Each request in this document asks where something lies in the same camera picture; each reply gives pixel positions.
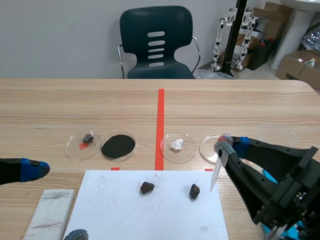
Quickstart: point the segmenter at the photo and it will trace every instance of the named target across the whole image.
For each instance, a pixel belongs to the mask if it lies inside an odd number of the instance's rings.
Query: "sink pedestal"
[[[281,41],[280,47],[270,65],[272,70],[278,70],[285,55],[294,53],[298,50],[314,15],[315,13],[311,11],[295,10],[293,21],[286,32],[284,39]]]

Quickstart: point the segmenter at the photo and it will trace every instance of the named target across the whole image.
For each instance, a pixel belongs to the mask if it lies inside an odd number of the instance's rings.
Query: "black pole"
[[[225,49],[221,72],[223,72],[225,74],[229,74],[231,76],[232,76],[232,73],[230,71],[231,61],[232,61],[232,57],[234,55],[238,34],[240,31],[241,23],[242,23],[244,13],[246,10],[246,5],[247,5],[247,0],[237,0],[236,1],[236,8],[238,9],[238,11],[236,12],[235,20],[231,26],[231,30],[230,30],[230,34],[229,34],[229,38],[228,38],[228,43],[227,43],[226,49]]]

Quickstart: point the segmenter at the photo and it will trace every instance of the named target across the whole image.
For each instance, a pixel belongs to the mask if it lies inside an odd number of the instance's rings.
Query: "dark stone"
[[[94,140],[94,136],[92,136],[91,134],[86,134],[86,135],[83,137],[82,142],[83,142],[83,143],[86,143],[86,144],[89,144],[89,143],[91,143],[93,140]]]
[[[190,197],[192,199],[196,199],[198,197],[199,193],[200,193],[200,188],[197,185],[192,184],[191,189],[190,189]]]
[[[140,187],[140,190],[141,190],[142,194],[146,194],[146,193],[152,191],[154,188],[155,188],[155,185],[145,181],[142,184],[142,186]]]
[[[68,234],[64,240],[88,240],[89,236],[86,230],[77,229]]]

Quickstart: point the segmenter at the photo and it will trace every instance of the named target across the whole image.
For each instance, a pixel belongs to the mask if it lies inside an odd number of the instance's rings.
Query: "red tape line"
[[[164,156],[161,153],[160,144],[164,138],[165,131],[165,90],[158,90],[158,113],[156,118],[156,139],[155,139],[155,163],[154,170],[164,170]]]

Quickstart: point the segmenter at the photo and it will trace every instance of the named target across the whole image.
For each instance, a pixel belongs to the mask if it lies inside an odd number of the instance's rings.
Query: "white cotton ball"
[[[179,141],[173,141],[170,145],[170,149],[175,151],[180,151],[182,149],[182,144]]]
[[[184,144],[183,139],[177,139],[171,143],[170,149],[173,149],[175,151],[180,151],[182,149],[183,144]]]
[[[183,140],[182,138],[181,138],[181,139],[177,139],[177,140],[175,140],[175,141],[181,143],[181,146],[184,145],[184,140]]]

